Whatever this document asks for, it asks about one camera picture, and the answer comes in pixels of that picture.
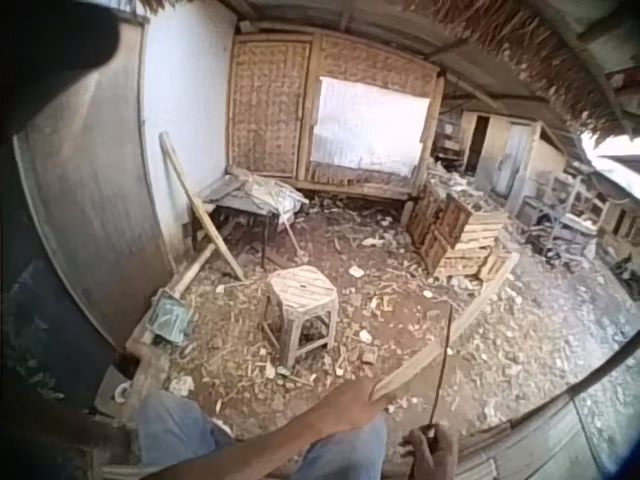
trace stack of wooden crates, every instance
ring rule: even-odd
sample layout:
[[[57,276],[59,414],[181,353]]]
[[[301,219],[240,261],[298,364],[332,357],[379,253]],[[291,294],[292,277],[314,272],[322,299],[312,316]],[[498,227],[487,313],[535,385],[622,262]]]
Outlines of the stack of wooden crates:
[[[452,193],[427,184],[407,232],[430,276],[477,275],[491,280],[510,257],[498,241],[508,214],[474,212]]]

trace door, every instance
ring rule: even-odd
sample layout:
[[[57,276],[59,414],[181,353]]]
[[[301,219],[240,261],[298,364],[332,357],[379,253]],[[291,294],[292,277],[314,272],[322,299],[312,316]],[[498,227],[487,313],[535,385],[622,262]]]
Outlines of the door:
[[[229,163],[293,178],[309,42],[236,41],[229,102]]]
[[[482,154],[482,147],[484,147],[484,140],[487,137],[488,129],[489,117],[478,115],[476,118],[476,125],[473,128],[473,134],[471,135],[471,143],[469,144],[467,163],[464,166],[464,171],[469,175],[475,175],[476,173],[478,162],[480,161],[480,155]]]
[[[511,193],[530,144],[531,126],[512,123],[504,155],[498,164],[498,173],[493,187],[493,191],[498,196],[507,198]]]
[[[43,244],[78,305],[117,348],[171,279],[142,158],[143,27],[121,21],[103,67],[56,97],[16,137]]]

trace denim pants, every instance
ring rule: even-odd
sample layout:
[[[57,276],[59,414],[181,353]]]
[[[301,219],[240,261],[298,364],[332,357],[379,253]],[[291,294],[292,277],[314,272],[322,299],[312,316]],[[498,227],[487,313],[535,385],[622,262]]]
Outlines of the denim pants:
[[[166,467],[232,446],[235,441],[193,401],[160,391],[143,399],[138,438],[145,466]],[[378,480],[387,430],[382,415],[353,432],[309,447],[294,480]],[[216,472],[211,472],[215,479]]]

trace hand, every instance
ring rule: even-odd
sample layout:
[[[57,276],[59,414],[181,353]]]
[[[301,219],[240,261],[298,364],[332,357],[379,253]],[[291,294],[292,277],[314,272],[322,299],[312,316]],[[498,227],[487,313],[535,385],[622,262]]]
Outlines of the hand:
[[[433,427],[434,437],[427,439],[427,426],[415,428],[401,445],[410,446],[414,461],[410,480],[453,480],[458,464],[458,439],[442,425]]]
[[[393,400],[387,395],[369,400],[376,382],[368,378],[349,380],[334,389],[303,416],[318,428],[320,438],[362,428]]]

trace dirt floor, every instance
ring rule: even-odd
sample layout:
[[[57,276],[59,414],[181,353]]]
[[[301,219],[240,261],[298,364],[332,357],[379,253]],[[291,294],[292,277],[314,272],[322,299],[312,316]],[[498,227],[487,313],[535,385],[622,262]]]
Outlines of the dirt floor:
[[[248,283],[222,289],[219,285],[236,282],[225,264],[218,260],[203,268],[184,296],[195,309],[195,327],[188,344],[172,356],[169,381],[191,376],[190,398],[247,438],[284,424],[343,379],[388,374],[437,341],[444,335],[447,301],[459,314],[482,283],[471,277],[427,279],[398,216],[389,206],[349,201],[347,207],[345,200],[327,197],[315,197],[307,213],[297,216],[293,231],[308,263],[340,296],[336,345],[299,358],[291,372],[297,380],[268,378],[278,357],[259,322],[265,280],[277,267],[269,262],[262,270],[258,252],[246,247],[251,234],[260,238],[260,229],[245,227],[235,248],[232,241],[229,245]],[[640,328],[637,307],[597,260],[570,274],[551,270],[527,246],[513,247],[521,259],[509,280],[451,346],[436,419],[462,434],[539,405],[597,367]],[[284,231],[272,239],[270,251],[291,266],[299,263]],[[365,274],[353,277],[352,266]],[[275,310],[268,319],[277,325]],[[375,365],[361,362],[363,330],[377,348]],[[313,328],[305,334],[312,336]],[[418,375],[387,413],[392,463],[400,461],[402,434],[428,420],[439,362]]]

